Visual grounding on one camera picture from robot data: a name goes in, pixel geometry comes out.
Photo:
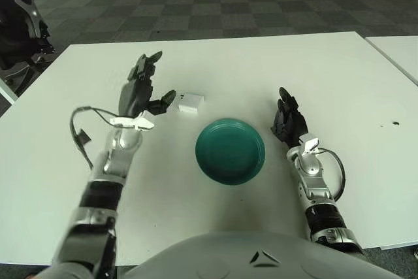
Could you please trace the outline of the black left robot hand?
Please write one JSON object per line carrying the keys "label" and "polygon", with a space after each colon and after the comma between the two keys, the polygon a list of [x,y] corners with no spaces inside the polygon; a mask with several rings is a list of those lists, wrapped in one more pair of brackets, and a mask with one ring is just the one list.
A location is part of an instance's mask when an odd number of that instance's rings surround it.
{"label": "black left robot hand", "polygon": [[176,97],[176,91],[168,91],[162,98],[151,100],[153,93],[152,76],[155,74],[155,63],[163,55],[158,51],[151,56],[141,55],[130,70],[127,82],[123,85],[118,104],[119,116],[136,118],[144,111],[157,116],[167,112]]}

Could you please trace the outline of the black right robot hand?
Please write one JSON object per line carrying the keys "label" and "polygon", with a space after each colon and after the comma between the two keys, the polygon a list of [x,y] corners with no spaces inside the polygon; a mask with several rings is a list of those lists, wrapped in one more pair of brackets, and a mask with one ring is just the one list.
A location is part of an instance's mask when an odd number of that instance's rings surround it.
{"label": "black right robot hand", "polygon": [[274,123],[270,128],[273,135],[288,148],[299,146],[299,138],[308,133],[304,116],[298,110],[297,100],[283,87],[279,88]]}

